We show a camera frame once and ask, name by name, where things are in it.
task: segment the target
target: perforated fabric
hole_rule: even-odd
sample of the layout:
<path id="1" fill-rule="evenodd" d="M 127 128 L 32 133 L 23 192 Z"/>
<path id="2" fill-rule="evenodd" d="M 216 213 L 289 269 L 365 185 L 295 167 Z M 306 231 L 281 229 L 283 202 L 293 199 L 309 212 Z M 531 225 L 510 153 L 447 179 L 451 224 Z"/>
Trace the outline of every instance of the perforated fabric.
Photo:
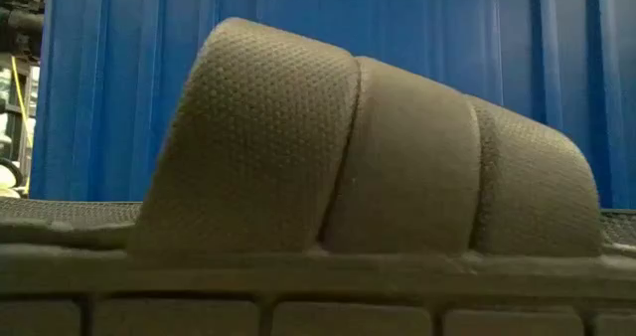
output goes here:
<path id="1" fill-rule="evenodd" d="M 479 127 L 458 91 L 367 58 L 325 248 L 464 252 L 479 195 Z"/>
<path id="2" fill-rule="evenodd" d="M 481 194 L 474 248 L 494 254 L 600 254 L 594 180 L 559 132 L 477 97 Z"/>
<path id="3" fill-rule="evenodd" d="M 636 247 L 636 211 L 603 211 L 601 222 L 606 243 Z"/>
<path id="4" fill-rule="evenodd" d="M 186 84 L 130 250 L 314 244 L 358 82 L 341 49 L 240 19 L 219 25 Z"/>
<path id="5" fill-rule="evenodd" d="M 121 249 L 140 207 L 0 197 L 0 242 Z"/>

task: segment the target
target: blue corrugated wall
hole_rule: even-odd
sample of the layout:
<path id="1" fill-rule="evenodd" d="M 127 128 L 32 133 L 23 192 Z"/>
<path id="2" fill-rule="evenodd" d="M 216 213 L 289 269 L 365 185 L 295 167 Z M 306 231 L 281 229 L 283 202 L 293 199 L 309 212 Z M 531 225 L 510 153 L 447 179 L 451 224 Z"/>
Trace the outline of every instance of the blue corrugated wall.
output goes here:
<path id="1" fill-rule="evenodd" d="M 141 200 L 198 48 L 240 16 L 553 126 L 589 160 L 604 207 L 636 208 L 634 12 L 633 0 L 49 0 L 32 196 Z"/>

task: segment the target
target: car seat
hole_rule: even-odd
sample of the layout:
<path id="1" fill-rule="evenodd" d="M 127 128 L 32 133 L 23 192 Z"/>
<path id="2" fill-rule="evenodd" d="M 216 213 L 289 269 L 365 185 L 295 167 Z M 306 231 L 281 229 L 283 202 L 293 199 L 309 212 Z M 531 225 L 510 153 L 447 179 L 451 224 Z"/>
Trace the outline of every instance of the car seat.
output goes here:
<path id="1" fill-rule="evenodd" d="M 551 128 L 229 19 L 143 203 L 0 199 L 0 335 L 633 335 L 635 221 Z"/>

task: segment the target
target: gray fabric upholstery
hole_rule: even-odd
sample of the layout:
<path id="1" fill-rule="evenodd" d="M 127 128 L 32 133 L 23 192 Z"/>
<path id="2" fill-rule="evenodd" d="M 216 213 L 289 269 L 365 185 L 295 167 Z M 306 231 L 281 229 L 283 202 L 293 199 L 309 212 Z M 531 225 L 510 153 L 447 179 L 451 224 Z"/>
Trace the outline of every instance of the gray fabric upholstery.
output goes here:
<path id="1" fill-rule="evenodd" d="M 598 214 L 560 133 L 232 19 L 198 56 L 129 250 L 302 252 L 322 230 L 330 252 L 584 256 Z"/>
<path id="2" fill-rule="evenodd" d="M 594 179 L 559 132 L 476 97 L 482 185 L 475 249 L 495 254 L 600 254 Z"/>
<path id="3" fill-rule="evenodd" d="M 240 19 L 219 25 L 186 84 L 130 250 L 314 244 L 358 79 L 339 48 Z"/>
<path id="4" fill-rule="evenodd" d="M 601 217 L 605 241 L 621 246 L 636 246 L 636 211 L 606 210 Z"/>
<path id="5" fill-rule="evenodd" d="M 479 192 L 479 127 L 461 93 L 360 58 L 356 121 L 327 217 L 333 252 L 463 252 Z"/>
<path id="6" fill-rule="evenodd" d="M 141 203 L 53 202 L 0 197 L 0 242 L 122 249 Z"/>

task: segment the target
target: yellow cable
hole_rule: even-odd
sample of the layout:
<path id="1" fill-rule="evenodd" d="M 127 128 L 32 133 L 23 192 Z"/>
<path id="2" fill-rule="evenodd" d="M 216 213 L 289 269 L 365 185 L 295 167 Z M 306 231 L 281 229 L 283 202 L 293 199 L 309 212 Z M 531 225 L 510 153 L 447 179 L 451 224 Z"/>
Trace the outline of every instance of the yellow cable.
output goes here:
<path id="1" fill-rule="evenodd" d="M 29 135 L 29 129 L 27 128 L 27 122 L 29 118 L 27 116 L 27 109 L 24 107 L 24 99 L 22 98 L 22 90 L 20 89 L 20 79 L 18 78 L 18 68 L 16 67 L 16 57 L 11 56 L 11 65 L 13 67 L 13 80 L 16 82 L 16 91 L 18 92 L 18 100 L 20 101 L 20 111 L 22 112 L 22 127 L 27 134 L 27 142 L 29 148 L 33 148 L 33 140 Z M 25 186 L 25 193 L 29 193 L 29 185 L 31 183 L 31 173 L 27 177 L 27 184 Z"/>

